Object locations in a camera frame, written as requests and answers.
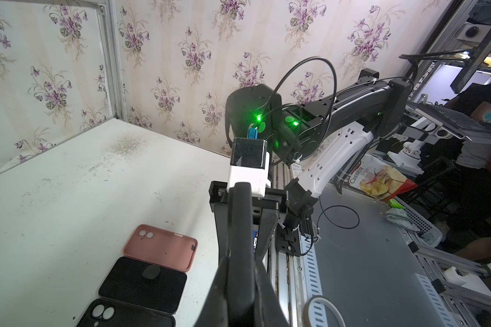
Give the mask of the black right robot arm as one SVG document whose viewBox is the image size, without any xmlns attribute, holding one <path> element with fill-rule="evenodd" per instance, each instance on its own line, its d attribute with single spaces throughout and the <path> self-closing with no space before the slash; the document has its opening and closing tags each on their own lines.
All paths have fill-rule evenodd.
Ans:
<svg viewBox="0 0 491 327">
<path fill-rule="evenodd" d="M 266 151 L 263 169 L 272 154 L 291 165 L 310 158 L 327 137 L 337 135 L 322 150 L 316 168 L 285 186 L 279 208 L 286 214 L 284 226 L 293 230 L 311 217 L 325 184 L 360 161 L 372 141 L 394 134 L 412 88 L 405 77 L 381 79 L 371 69 L 363 69 L 351 87 L 306 104 L 283 105 L 265 84 L 244 87 L 226 101 L 225 131 L 234 134 L 228 142 L 236 151 L 239 138 L 257 129 L 256 143 Z"/>
</svg>

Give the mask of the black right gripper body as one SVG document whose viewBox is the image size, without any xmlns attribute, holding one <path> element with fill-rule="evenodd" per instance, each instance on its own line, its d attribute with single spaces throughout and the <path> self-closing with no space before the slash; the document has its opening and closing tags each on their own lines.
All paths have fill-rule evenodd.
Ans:
<svg viewBox="0 0 491 327">
<path fill-rule="evenodd" d="M 215 217 L 218 256 L 220 258 L 226 256 L 230 239 L 231 222 L 228 217 L 228 208 L 231 204 L 231 197 L 226 186 L 227 183 L 225 182 L 213 181 L 209 187 L 209 204 Z M 262 258 L 266 255 L 271 240 L 275 239 L 276 227 L 281 225 L 279 219 L 286 218 L 289 214 L 288 195 L 280 189 L 267 189 L 266 197 L 253 197 L 251 203 L 252 231 L 259 231 L 255 256 Z M 290 228 L 287 223 L 281 226 Z"/>
</svg>

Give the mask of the purple smartphone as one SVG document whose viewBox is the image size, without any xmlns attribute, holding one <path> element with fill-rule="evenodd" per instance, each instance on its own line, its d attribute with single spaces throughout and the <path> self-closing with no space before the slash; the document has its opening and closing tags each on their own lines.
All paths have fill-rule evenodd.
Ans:
<svg viewBox="0 0 491 327">
<path fill-rule="evenodd" d="M 184 272 L 120 257 L 98 294 L 103 298 L 173 315 L 178 310 L 187 279 Z"/>
</svg>

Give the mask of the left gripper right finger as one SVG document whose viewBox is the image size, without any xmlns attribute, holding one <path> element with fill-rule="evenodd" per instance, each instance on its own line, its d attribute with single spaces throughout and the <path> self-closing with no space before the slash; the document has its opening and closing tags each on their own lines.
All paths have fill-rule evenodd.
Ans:
<svg viewBox="0 0 491 327">
<path fill-rule="evenodd" d="M 262 262 L 255 262 L 255 288 L 254 326 L 288 326 Z"/>
</svg>

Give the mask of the black phone case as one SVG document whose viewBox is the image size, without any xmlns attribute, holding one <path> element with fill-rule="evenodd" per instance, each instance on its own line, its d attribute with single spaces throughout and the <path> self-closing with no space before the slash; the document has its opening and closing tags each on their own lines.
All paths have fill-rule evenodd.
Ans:
<svg viewBox="0 0 491 327">
<path fill-rule="evenodd" d="M 151 311 L 142 307 L 106 299 L 95 299 L 77 323 L 78 327 L 172 327 L 176 326 L 173 316 Z"/>
</svg>

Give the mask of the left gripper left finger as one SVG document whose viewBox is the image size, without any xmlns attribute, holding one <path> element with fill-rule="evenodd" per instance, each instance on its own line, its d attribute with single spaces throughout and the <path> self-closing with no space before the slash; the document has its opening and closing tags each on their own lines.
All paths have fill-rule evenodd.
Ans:
<svg viewBox="0 0 491 327">
<path fill-rule="evenodd" d="M 228 268 L 229 259 L 223 257 L 219 262 L 218 270 L 195 327 L 224 327 L 229 325 L 226 299 Z"/>
</svg>

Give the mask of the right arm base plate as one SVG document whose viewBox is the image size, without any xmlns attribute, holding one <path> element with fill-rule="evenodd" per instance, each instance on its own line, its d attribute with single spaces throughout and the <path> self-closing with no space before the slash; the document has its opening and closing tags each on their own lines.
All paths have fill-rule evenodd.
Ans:
<svg viewBox="0 0 491 327">
<path fill-rule="evenodd" d="M 300 229 L 290 229 L 277 225 L 275 231 L 275 248 L 277 252 L 288 256 L 303 257 L 310 253 L 315 237 L 302 234 Z"/>
</svg>

